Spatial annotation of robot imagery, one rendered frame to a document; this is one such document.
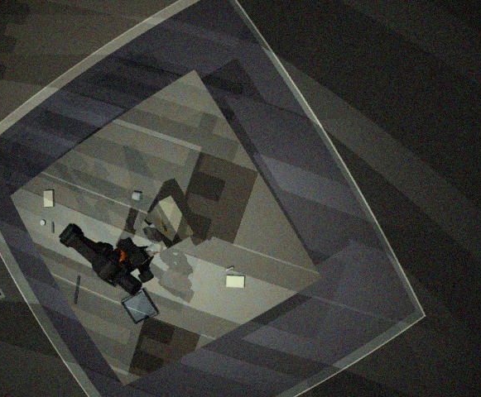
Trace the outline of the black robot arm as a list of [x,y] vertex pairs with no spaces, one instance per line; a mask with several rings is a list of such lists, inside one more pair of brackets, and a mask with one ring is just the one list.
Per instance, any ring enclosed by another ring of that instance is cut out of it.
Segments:
[[[106,283],[116,287],[123,287],[130,295],[134,295],[142,287],[142,282],[128,273],[127,267],[120,262],[120,251],[113,250],[113,246],[106,242],[93,242],[84,236],[81,228],[69,223],[60,234],[60,243],[66,247],[73,247],[80,255],[85,257],[97,276]],[[144,249],[134,246],[129,249],[130,256],[126,259],[132,263],[132,269],[143,266],[143,262],[149,259]],[[111,282],[110,282],[111,280]]]

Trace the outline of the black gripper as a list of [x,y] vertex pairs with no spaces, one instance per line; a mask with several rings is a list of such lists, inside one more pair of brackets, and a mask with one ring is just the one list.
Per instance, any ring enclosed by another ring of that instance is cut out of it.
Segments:
[[[130,251],[129,249],[133,248],[134,246],[137,246],[136,244],[134,244],[131,237],[127,237],[126,239],[124,239],[123,241],[121,241],[119,243],[119,246],[121,247],[121,249],[123,251],[125,251],[127,253],[127,255],[130,256]],[[147,248],[147,246],[139,246],[139,248],[141,249],[145,249]],[[137,269],[139,270],[140,274],[138,275],[139,279],[142,281],[142,283],[145,283],[145,282],[148,282],[150,281],[154,275],[151,273],[150,271],[150,263],[152,261],[154,256],[152,256],[149,260],[145,261],[143,263],[143,266],[141,266],[140,268],[138,267]],[[127,259],[127,258],[126,258]],[[120,262],[122,262],[128,269],[128,273],[131,274],[131,272],[133,272],[135,269],[132,269],[132,263],[129,262],[129,261],[126,261],[126,259],[123,259],[121,260]]]

